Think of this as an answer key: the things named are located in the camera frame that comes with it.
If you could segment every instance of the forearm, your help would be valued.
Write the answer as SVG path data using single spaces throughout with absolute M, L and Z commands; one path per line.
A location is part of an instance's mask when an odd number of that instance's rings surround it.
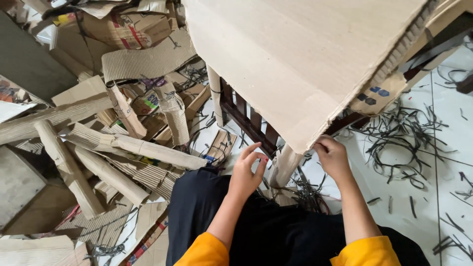
M 353 176 L 337 184 L 342 195 L 343 224 L 347 245 L 363 238 L 381 236 L 378 226 Z
M 207 232 L 220 240 L 229 251 L 233 232 L 244 204 L 245 200 L 240 197 L 227 194 L 207 229 Z

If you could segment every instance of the black pants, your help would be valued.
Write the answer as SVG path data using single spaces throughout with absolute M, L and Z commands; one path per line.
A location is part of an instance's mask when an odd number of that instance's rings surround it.
M 227 194 L 230 176 L 201 168 L 174 185 L 169 205 L 169 249 L 166 266 L 176 263 L 204 233 Z M 381 227 L 402 266 L 429 265 L 420 247 L 396 230 Z M 253 193 L 235 227 L 230 265 L 331 265 L 345 247 L 342 215 L 312 213 L 277 204 Z

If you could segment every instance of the tile grout line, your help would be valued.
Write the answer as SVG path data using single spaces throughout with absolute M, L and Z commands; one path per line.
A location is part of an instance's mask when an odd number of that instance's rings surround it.
M 433 79 L 432 79 L 432 71 L 430 71 L 430 89 L 432 92 L 432 112 L 435 114 L 435 105 L 434 105 L 434 85 L 433 85 Z M 437 148 L 437 137 L 436 133 L 434 130 L 434 146 Z M 438 227 L 438 242 L 440 243 L 441 241 L 441 235 L 440 235 L 440 203 L 439 203 L 439 197 L 438 197 L 438 171 L 437 171 L 437 156 L 434 156 L 435 160 L 435 183 L 436 183 L 436 189 L 437 189 L 437 227 Z M 439 253 L 440 257 L 440 266 L 442 266 L 442 252 Z

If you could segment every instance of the large cardboard sheet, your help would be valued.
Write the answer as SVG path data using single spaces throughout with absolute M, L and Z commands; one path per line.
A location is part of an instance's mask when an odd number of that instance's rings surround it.
M 424 5 L 430 4 L 428 10 Z M 282 136 L 309 150 L 372 77 L 419 35 L 429 0 L 186 0 L 197 54 Z M 384 64 L 393 55 L 394 61 Z

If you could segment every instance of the finger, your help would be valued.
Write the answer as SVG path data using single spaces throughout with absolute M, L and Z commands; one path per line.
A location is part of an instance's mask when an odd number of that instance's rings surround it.
M 315 152 L 317 152 L 317 155 L 319 156 L 319 158 L 327 155 L 327 150 L 325 149 L 325 147 L 322 144 L 316 142 L 314 144 L 313 148 L 314 148 Z
M 266 156 L 264 153 L 253 151 L 252 153 L 250 153 L 250 155 L 246 157 L 245 162 L 253 164 L 256 159 L 263 160 L 266 158 L 268 158 L 268 156 Z
M 334 150 L 340 144 L 338 141 L 336 141 L 329 135 L 322 135 L 315 142 L 326 147 L 329 152 Z
M 256 168 L 256 172 L 254 174 L 255 177 L 263 179 L 264 171 L 266 170 L 268 161 L 269 158 L 261 159 L 260 164 L 258 164 L 258 168 Z
M 255 144 L 252 144 L 246 148 L 244 148 L 241 153 L 240 153 L 240 157 L 239 159 L 245 159 L 246 157 L 248 157 L 248 155 L 250 155 L 250 153 L 252 153 L 256 148 L 258 148 L 259 146 L 261 146 L 261 142 L 257 142 Z

